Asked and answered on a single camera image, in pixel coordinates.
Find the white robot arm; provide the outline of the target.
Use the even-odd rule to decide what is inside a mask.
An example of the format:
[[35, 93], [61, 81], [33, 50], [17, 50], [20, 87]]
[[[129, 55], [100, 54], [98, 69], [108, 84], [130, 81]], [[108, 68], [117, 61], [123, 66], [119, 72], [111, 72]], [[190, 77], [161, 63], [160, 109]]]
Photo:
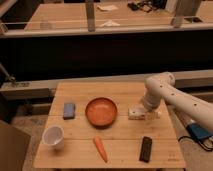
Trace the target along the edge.
[[175, 77], [170, 72], [148, 77], [145, 81], [144, 107], [148, 111], [155, 110], [164, 99], [213, 133], [213, 104], [176, 89], [174, 84]]

